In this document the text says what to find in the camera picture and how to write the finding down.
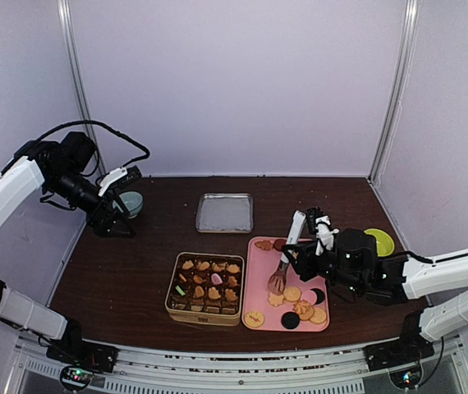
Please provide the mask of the metal tongs white handle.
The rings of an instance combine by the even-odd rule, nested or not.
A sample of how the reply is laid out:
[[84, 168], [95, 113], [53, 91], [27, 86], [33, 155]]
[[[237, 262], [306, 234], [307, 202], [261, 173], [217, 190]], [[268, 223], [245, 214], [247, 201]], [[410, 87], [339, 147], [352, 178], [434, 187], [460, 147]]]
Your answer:
[[[292, 223], [287, 236], [287, 245], [295, 245], [303, 232], [306, 221], [306, 215], [296, 210], [292, 217]], [[268, 280], [268, 290], [276, 295], [283, 294], [287, 283], [287, 270], [291, 262], [290, 253], [285, 249], [282, 250], [282, 255], [278, 263], [276, 271]]]

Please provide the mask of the pink round cookie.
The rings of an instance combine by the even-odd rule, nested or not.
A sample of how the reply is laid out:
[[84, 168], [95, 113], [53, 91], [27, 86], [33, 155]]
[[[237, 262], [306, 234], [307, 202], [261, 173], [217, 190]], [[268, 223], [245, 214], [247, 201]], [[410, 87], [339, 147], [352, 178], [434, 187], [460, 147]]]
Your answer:
[[215, 285], [215, 286], [219, 286], [223, 283], [223, 280], [222, 280], [222, 277], [217, 274], [217, 273], [213, 273], [211, 276], [210, 276], [210, 279], [211, 279], [211, 282]]
[[306, 290], [302, 293], [301, 299], [308, 302], [311, 305], [316, 305], [318, 301], [318, 296], [313, 290]]

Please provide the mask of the green round cookie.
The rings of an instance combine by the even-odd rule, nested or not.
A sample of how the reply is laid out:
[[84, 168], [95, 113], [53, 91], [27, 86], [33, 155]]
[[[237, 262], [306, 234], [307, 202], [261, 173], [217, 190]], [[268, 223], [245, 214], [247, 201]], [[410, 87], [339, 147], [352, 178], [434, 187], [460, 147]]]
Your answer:
[[177, 294], [179, 294], [180, 296], [185, 296], [186, 295], [186, 293], [179, 286], [176, 286], [175, 290], [176, 290]]

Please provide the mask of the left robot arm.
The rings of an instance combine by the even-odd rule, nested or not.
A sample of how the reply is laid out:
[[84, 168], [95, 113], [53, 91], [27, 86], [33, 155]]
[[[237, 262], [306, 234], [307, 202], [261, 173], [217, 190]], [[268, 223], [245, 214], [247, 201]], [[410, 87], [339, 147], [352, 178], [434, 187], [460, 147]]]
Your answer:
[[118, 196], [140, 179], [137, 167], [119, 167], [97, 183], [84, 174], [96, 148], [72, 131], [60, 141], [23, 145], [0, 172], [0, 319], [57, 341], [71, 364], [89, 358], [76, 323], [44, 306], [44, 292], [81, 218], [101, 237], [132, 237]]

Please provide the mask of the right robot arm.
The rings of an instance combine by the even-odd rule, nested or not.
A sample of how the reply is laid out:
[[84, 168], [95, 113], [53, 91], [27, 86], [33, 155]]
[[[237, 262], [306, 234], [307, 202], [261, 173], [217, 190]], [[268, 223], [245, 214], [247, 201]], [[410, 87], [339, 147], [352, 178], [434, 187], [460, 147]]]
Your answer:
[[403, 363], [434, 342], [468, 325], [468, 249], [423, 257], [408, 250], [380, 258], [376, 240], [347, 228], [319, 235], [316, 241], [285, 244], [277, 274], [284, 279], [293, 269], [303, 282], [321, 276], [378, 305], [398, 305], [431, 294], [462, 292], [434, 307], [409, 315], [392, 355]]

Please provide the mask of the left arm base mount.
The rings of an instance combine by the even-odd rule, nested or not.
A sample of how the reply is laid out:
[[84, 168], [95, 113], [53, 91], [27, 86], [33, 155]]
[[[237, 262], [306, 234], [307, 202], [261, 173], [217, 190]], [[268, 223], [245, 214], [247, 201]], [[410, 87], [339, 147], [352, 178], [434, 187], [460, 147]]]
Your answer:
[[83, 341], [80, 349], [59, 349], [52, 344], [46, 351], [46, 356], [64, 364], [72, 364], [96, 373], [111, 373], [117, 361], [118, 349], [114, 346], [101, 345]]

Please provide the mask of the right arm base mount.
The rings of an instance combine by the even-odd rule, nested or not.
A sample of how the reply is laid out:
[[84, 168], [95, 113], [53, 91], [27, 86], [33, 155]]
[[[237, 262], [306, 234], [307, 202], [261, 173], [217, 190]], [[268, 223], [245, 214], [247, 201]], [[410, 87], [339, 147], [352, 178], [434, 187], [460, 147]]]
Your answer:
[[431, 357], [434, 355], [434, 346], [427, 341], [409, 343], [395, 340], [366, 346], [364, 353], [369, 371], [373, 372]]

